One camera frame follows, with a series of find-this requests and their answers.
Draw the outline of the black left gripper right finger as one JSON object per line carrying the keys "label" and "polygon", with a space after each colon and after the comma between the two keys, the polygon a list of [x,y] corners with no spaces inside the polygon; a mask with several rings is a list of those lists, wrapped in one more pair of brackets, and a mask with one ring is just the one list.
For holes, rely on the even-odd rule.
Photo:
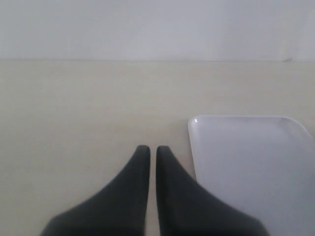
{"label": "black left gripper right finger", "polygon": [[162,236],[267,236],[263,224],[198,184],[168,146],[156,154],[156,196]]}

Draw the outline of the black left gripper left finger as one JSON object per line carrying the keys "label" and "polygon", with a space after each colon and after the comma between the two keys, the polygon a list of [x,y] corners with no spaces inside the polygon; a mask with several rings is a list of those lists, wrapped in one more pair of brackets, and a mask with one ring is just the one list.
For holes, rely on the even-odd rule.
{"label": "black left gripper left finger", "polygon": [[94,196],[53,217],[43,236],[143,236],[150,148],[139,145],[117,176]]}

